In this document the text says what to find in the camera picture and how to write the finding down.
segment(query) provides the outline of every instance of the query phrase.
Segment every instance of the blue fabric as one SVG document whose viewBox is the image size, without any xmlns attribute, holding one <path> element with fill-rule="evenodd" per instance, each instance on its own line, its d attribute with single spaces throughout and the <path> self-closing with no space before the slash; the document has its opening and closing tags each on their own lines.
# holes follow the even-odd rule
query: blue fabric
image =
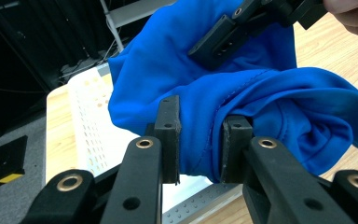
<svg viewBox="0 0 358 224">
<path fill-rule="evenodd" d="M 143 134 L 159 101 L 180 96 L 180 172 L 219 181 L 219 131 L 229 114 L 254 121 L 258 136 L 282 141 L 310 172 L 331 168 L 358 147 L 358 90 L 318 68 L 296 68 L 293 28 L 274 24 L 219 69 L 187 57 L 191 47 L 241 0 L 179 0 L 157 11 L 116 58 L 112 121 Z"/>
</svg>

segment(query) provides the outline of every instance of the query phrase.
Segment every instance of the table surface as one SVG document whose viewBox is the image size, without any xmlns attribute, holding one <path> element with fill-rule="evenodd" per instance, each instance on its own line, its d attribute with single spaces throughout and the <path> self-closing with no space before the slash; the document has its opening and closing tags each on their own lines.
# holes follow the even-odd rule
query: table surface
<svg viewBox="0 0 358 224">
<path fill-rule="evenodd" d="M 358 36 L 347 32 L 334 16 L 327 14 L 304 31 L 295 25 L 298 67 L 321 67 L 346 78 L 358 89 Z M 111 83 L 110 76 L 104 76 Z M 46 177 L 76 168 L 76 141 L 67 86 L 52 91 L 47 99 Z M 332 179 L 337 170 L 358 170 L 358 149 L 351 147 L 322 177 Z M 244 199 L 240 197 L 207 217 L 205 223 L 252 223 Z"/>
</svg>

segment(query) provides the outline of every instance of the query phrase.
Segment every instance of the black equipment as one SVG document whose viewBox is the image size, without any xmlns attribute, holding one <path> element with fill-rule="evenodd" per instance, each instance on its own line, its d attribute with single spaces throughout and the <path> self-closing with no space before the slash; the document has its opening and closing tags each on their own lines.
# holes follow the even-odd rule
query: black equipment
<svg viewBox="0 0 358 224">
<path fill-rule="evenodd" d="M 119 166 L 95 178 L 56 175 L 22 223 L 160 223 L 161 185 L 178 181 L 177 118 L 179 98 L 162 100 L 155 127 L 129 143 Z M 358 223 L 358 171 L 339 171 L 333 182 L 311 175 L 278 140 L 253 136 L 243 116 L 227 117 L 222 138 L 222 182 L 243 183 L 254 223 Z"/>
</svg>

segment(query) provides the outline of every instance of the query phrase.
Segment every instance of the white pegboard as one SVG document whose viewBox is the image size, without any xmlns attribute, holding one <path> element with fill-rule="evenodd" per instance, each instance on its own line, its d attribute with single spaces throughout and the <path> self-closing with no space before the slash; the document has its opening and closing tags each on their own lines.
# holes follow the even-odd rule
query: white pegboard
<svg viewBox="0 0 358 224">
<path fill-rule="evenodd" d="M 128 143 L 138 135 L 113 125 L 107 108 L 113 86 L 103 82 L 97 68 L 72 77 L 67 86 L 78 168 L 100 175 L 122 162 Z"/>
</svg>

